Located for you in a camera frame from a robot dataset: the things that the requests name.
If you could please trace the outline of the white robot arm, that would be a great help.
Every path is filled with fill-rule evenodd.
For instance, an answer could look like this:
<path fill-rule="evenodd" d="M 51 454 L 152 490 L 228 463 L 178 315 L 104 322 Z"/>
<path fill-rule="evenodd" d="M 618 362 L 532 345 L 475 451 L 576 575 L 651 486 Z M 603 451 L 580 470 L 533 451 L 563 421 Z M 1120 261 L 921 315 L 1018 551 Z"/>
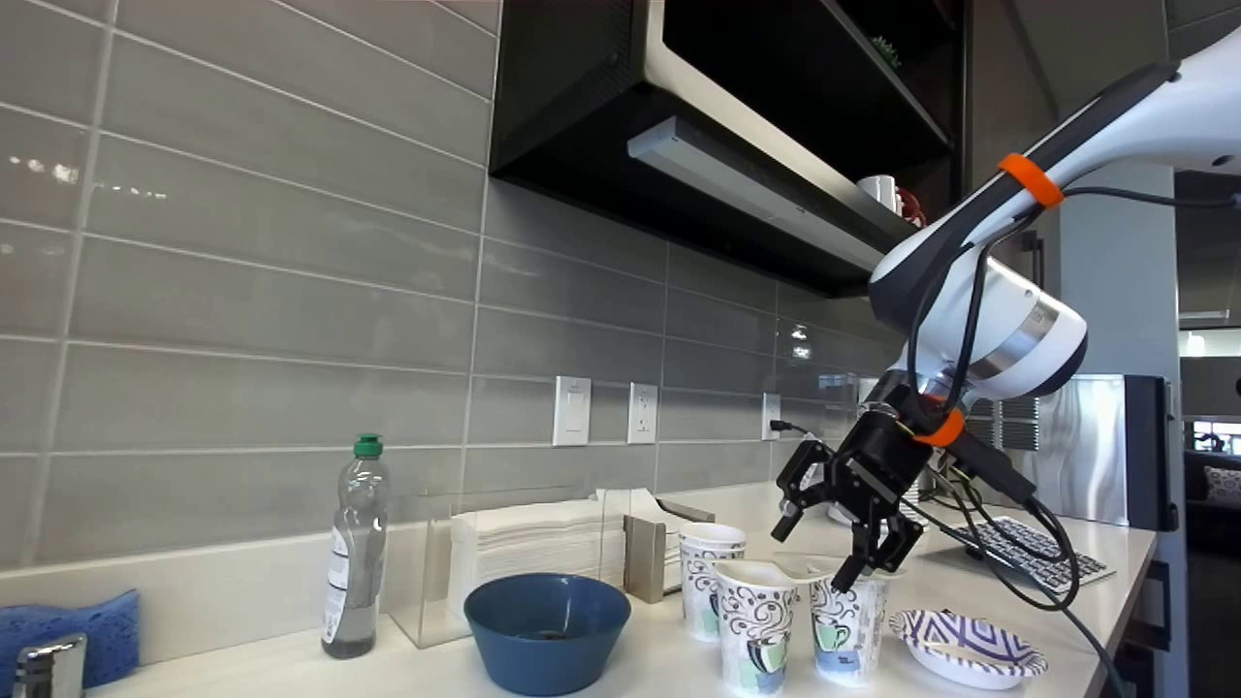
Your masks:
<path fill-rule="evenodd" d="M 899 503 L 934 454 L 1034 507 L 1034 486 L 965 426 L 965 411 L 974 401 L 1058 393 L 1082 368 L 1091 326 L 1048 289 L 1034 225 L 1065 196 L 1106 196 L 1084 176 L 1123 160 L 1235 169 L 1241 31 L 1098 88 L 872 266 L 870 310 L 903 349 L 859 401 L 846 438 L 802 438 L 775 476 L 775 540 L 813 503 L 848 513 L 853 551 L 836 563 L 832 589 L 853 589 L 870 569 L 895 569 L 917 543 L 921 526 Z"/>

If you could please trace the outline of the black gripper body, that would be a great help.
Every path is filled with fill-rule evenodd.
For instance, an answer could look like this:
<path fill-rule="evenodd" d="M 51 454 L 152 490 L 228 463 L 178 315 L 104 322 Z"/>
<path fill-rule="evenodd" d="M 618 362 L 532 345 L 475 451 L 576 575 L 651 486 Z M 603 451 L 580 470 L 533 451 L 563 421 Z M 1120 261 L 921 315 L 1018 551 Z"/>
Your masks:
<path fill-rule="evenodd" d="M 888 518 L 937 451 L 957 447 L 965 413 L 937 397 L 883 371 L 859 404 L 858 421 L 830 459 L 830 503 L 848 523 Z"/>

